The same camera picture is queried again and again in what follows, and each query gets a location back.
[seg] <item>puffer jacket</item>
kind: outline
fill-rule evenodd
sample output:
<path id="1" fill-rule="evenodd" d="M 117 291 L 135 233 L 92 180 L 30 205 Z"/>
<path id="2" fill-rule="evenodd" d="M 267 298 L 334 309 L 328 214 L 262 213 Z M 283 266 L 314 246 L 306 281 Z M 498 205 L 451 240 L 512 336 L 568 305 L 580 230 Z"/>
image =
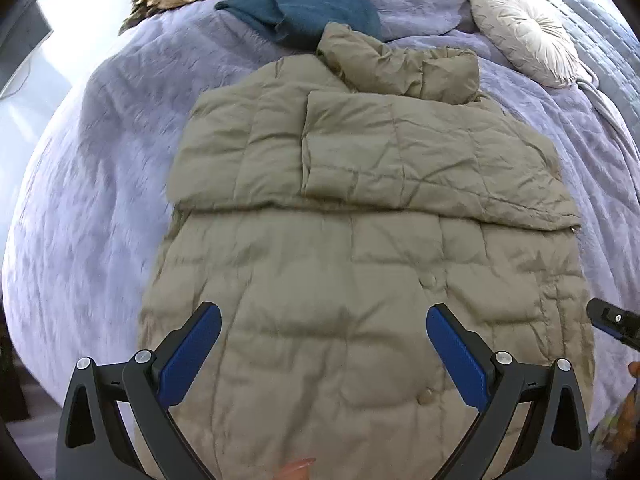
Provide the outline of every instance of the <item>puffer jacket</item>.
<path id="1" fill-rule="evenodd" d="M 478 86 L 473 52 L 393 50 L 332 23 L 317 56 L 198 99 L 140 345 L 220 307 L 172 409 L 217 478 L 304 457 L 314 480 L 430 478 L 476 414 L 425 334 L 435 303 L 521 362 L 569 359 L 588 406 L 575 203 L 552 142 Z"/>

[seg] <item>teal cloth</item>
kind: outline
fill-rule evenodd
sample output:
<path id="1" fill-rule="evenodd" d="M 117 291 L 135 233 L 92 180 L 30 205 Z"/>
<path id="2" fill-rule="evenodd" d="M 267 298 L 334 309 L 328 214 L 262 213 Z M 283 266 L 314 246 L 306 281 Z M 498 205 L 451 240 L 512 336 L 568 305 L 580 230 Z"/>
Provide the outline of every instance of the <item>teal cloth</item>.
<path id="1" fill-rule="evenodd" d="M 369 0 L 224 0 L 216 9 L 289 48 L 315 50 L 329 22 L 381 39 L 380 17 Z"/>

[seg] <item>pillow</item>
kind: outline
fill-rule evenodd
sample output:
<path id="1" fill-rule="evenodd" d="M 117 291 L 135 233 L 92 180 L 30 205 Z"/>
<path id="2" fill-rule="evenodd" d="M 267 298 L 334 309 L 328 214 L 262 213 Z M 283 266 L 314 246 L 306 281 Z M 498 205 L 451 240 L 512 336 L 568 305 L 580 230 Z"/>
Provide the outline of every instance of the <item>pillow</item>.
<path id="1" fill-rule="evenodd" d="M 471 0 L 471 12 L 482 33 L 533 81 L 563 88 L 581 73 L 574 44 L 545 0 Z"/>

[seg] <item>bed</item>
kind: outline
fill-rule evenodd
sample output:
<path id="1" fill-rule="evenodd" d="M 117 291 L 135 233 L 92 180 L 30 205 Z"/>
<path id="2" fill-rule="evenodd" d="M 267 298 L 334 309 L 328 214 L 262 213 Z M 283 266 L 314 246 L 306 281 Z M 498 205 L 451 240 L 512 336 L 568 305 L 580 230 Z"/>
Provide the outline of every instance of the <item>bed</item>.
<path id="1" fill-rule="evenodd" d="M 399 48 L 470 48 L 481 89 L 551 138 L 582 215 L 580 259 L 595 296 L 640 312 L 640 168 L 576 86 L 549 89 L 512 70 L 474 27 L 467 0 L 371 0 Z M 295 54 L 216 0 L 145 20 L 72 89 L 28 165 L 2 266 L 6 318 L 25 366 L 62 403 L 75 362 L 128 360 L 171 207 L 166 177 L 198 95 Z M 590 424 L 632 386 L 638 358 L 596 332 Z"/>

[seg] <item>round pillow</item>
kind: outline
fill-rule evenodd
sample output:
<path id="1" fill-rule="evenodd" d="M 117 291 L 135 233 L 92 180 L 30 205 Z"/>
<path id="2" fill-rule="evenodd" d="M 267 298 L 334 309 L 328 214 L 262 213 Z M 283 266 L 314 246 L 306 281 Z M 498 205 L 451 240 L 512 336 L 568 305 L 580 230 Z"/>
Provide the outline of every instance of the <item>round pillow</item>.
<path id="1" fill-rule="evenodd" d="M 544 86 L 575 82 L 580 60 L 571 38 L 545 0 L 471 0 L 478 28 L 512 65 Z"/>

